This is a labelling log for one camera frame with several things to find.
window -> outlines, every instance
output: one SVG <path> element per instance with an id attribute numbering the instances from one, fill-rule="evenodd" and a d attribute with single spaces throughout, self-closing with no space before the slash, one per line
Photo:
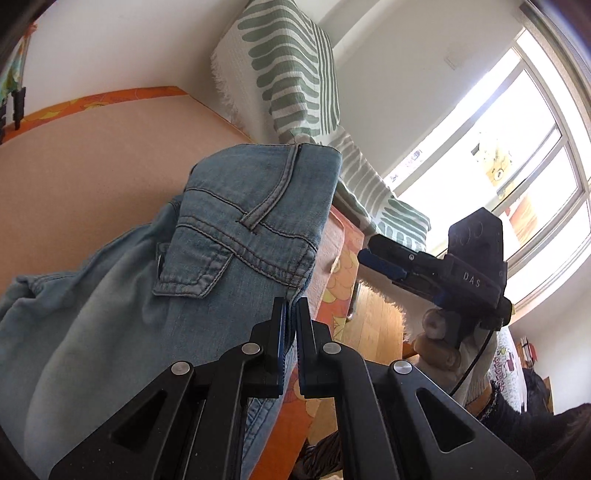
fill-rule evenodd
<path id="1" fill-rule="evenodd" d="M 431 219 L 427 251 L 484 206 L 503 221 L 517 308 L 591 240 L 591 141 L 560 74 L 524 31 L 385 181 Z"/>

orange floral fabric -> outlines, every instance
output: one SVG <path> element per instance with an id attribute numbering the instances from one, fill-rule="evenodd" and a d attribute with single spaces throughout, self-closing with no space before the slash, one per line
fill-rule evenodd
<path id="1" fill-rule="evenodd" d="M 357 278 L 357 253 L 363 245 L 363 233 L 334 207 L 331 211 L 343 224 L 345 243 L 324 291 L 316 320 L 327 324 L 333 338 L 339 340 Z M 251 480 L 289 477 L 319 404 L 320 400 L 305 400 L 301 396 L 296 367 L 288 382 L 279 417 Z"/>
<path id="2" fill-rule="evenodd" d="M 87 97 L 77 98 L 68 102 L 58 103 L 37 112 L 25 115 L 21 120 L 19 130 L 14 129 L 14 124 L 7 125 L 5 128 L 6 136 L 4 142 L 14 138 L 32 128 L 39 127 L 56 118 L 71 115 L 73 113 L 83 112 L 90 108 L 97 108 L 113 103 L 129 102 L 131 100 L 144 100 L 146 98 L 168 97 L 176 95 L 187 95 L 186 92 L 178 87 L 149 87 L 133 88 L 130 90 L 117 90 L 116 92 L 98 93 Z"/>

white towel with green stripes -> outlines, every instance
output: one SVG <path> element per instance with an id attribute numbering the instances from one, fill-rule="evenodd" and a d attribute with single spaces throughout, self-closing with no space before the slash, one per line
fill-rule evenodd
<path id="1" fill-rule="evenodd" d="M 424 251 L 429 219 L 400 202 L 339 125 L 328 35 L 293 0 L 253 0 L 212 54 L 230 120 L 258 143 L 315 142 L 343 155 L 336 196 L 370 235 Z"/>

denim jeans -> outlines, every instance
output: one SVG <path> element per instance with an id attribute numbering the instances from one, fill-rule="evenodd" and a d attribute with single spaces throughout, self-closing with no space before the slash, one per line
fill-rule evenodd
<path id="1" fill-rule="evenodd" d="M 0 424 L 41 479 L 173 362 L 217 360 L 274 297 L 302 295 L 340 163 L 309 144 L 223 150 L 79 271 L 15 280 L 0 300 Z M 243 478 L 280 405 L 251 402 Z"/>

hand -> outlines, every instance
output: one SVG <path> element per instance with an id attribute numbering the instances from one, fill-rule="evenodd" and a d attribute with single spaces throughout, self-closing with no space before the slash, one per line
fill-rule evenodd
<path id="1" fill-rule="evenodd" d="M 489 332 L 476 327 L 474 334 L 466 337 L 459 350 L 455 350 L 442 340 L 445 328 L 445 319 L 439 310 L 431 309 L 426 312 L 423 316 L 424 333 L 417 336 L 413 345 L 418 355 L 410 361 L 442 390 L 449 393 L 476 358 Z M 495 356 L 496 345 L 494 332 L 472 372 L 453 396 L 460 405 L 465 406 L 475 400 L 490 385 L 488 370 Z"/>

